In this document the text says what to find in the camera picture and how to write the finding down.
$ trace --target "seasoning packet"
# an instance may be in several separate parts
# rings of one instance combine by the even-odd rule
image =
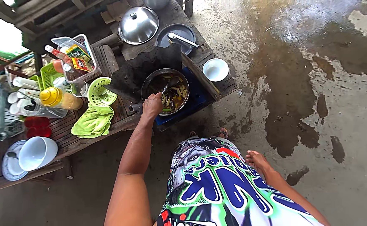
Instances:
[[[91,60],[89,54],[87,54],[82,48],[80,48],[76,44],[72,45],[69,49],[67,49],[66,54],[71,58],[75,57],[78,59],[82,59],[90,64],[93,64],[93,61]]]
[[[85,62],[82,59],[78,59],[75,57],[72,57],[72,63],[73,67],[79,70],[90,72],[93,70],[93,65],[89,64],[88,62]]]

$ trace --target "green towel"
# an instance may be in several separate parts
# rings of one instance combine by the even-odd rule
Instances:
[[[72,134],[79,138],[95,138],[107,135],[114,111],[110,106],[99,107],[89,103],[89,109],[76,121]]]

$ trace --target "concrete floor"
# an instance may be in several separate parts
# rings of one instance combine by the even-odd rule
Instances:
[[[145,176],[152,215],[176,144],[192,130],[210,136],[224,126],[333,226],[367,224],[367,0],[196,0],[191,20],[243,94],[153,138]],[[50,186],[0,190],[0,225],[101,225],[130,134],[73,155],[73,180],[58,173]]]

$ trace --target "printed shirt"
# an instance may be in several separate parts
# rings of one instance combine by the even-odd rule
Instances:
[[[238,149],[194,138],[178,146],[158,226],[317,225],[304,208],[267,185]]]

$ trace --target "green plastic strainer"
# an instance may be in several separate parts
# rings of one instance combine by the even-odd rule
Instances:
[[[89,102],[96,106],[110,106],[117,98],[118,95],[107,90],[103,86],[111,83],[111,78],[100,77],[94,80],[90,86],[87,93],[87,98]]]

